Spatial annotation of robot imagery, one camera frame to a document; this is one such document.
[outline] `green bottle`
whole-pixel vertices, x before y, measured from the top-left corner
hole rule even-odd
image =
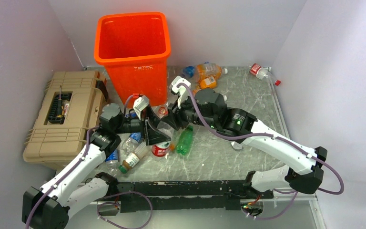
[[[193,141],[193,126],[189,125],[180,135],[179,142],[176,145],[176,152],[186,155],[190,152]]]

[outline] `white wall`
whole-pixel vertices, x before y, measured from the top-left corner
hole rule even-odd
[[[23,228],[24,191],[52,171],[23,161],[23,143],[52,71],[81,70],[46,0],[0,0],[0,228]]]
[[[328,228],[366,228],[366,1],[307,1],[273,70],[292,138],[326,147],[345,181],[318,193]],[[339,188],[327,169],[323,187]]]
[[[118,13],[165,14],[169,65],[211,61],[271,66],[306,0],[49,0],[84,66],[93,57],[97,21]]]

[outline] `plastic bottle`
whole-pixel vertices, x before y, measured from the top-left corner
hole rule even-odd
[[[165,104],[162,104],[160,106],[153,107],[153,111],[157,113],[159,118],[162,118],[163,116],[168,114],[168,105],[171,103],[174,103],[177,99],[176,95],[173,95],[171,92],[168,93],[168,101],[166,101]]]
[[[192,148],[193,141],[193,126],[189,125],[180,135],[179,142],[176,145],[176,152],[181,155],[186,155]]]
[[[106,172],[112,175],[113,177],[116,177],[118,173],[117,168],[120,165],[118,161],[118,153],[119,152],[117,149],[114,152],[112,152],[112,154],[110,154],[110,156],[106,158],[104,163],[99,165],[98,169],[102,172]]]
[[[221,68],[215,63],[202,63],[197,66],[188,66],[183,68],[182,77],[186,79],[193,78],[196,83],[213,76],[215,80],[221,77],[221,74],[227,74],[228,69]]]
[[[257,78],[267,82],[267,83],[273,83],[274,85],[278,86],[281,84],[281,81],[277,80],[277,78],[269,72],[266,68],[262,68],[260,65],[254,63],[250,67],[250,74],[256,76]]]
[[[173,137],[174,129],[165,122],[160,122],[157,129],[162,133],[168,135],[171,139]],[[161,142],[152,146],[152,155],[154,160],[158,161],[163,159],[169,152],[171,141]]]
[[[127,173],[130,171],[140,160],[147,155],[149,152],[149,147],[146,146],[145,142],[141,142],[141,144],[131,152],[125,160],[122,161],[122,164],[119,166],[119,170],[122,173]]]
[[[122,143],[121,150],[127,154],[131,153],[137,148],[141,141],[141,133],[132,133],[130,136]]]

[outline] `orange trash bin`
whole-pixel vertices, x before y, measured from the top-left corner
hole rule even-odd
[[[94,57],[106,69],[123,103],[133,93],[146,95],[151,106],[166,102],[166,59],[170,51],[166,18],[160,12],[99,19]]]

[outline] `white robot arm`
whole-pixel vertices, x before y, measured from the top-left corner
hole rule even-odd
[[[327,151],[324,148],[313,149],[291,141],[250,113],[227,107],[224,97],[210,88],[200,90],[195,99],[188,89],[190,83],[185,79],[177,77],[173,81],[171,91],[179,97],[168,106],[168,115],[162,121],[174,129],[186,127],[189,123],[204,125],[215,135],[231,141],[236,148],[252,146],[286,164],[265,172],[249,172],[244,187],[258,194],[282,187],[307,194],[318,189],[323,170],[316,158],[325,161]],[[100,127],[92,136],[89,131],[87,133],[89,147],[85,146],[74,160],[40,189],[30,187],[25,192],[22,221],[35,229],[62,229],[69,218],[89,203],[118,192],[116,178],[106,173],[99,173],[83,187],[78,188],[78,185],[117,148],[121,142],[117,134],[141,132],[147,145],[170,140],[155,128],[160,119],[148,102],[144,96],[136,100],[134,108],[140,113],[139,118],[128,120],[118,105],[106,106],[100,116]]]

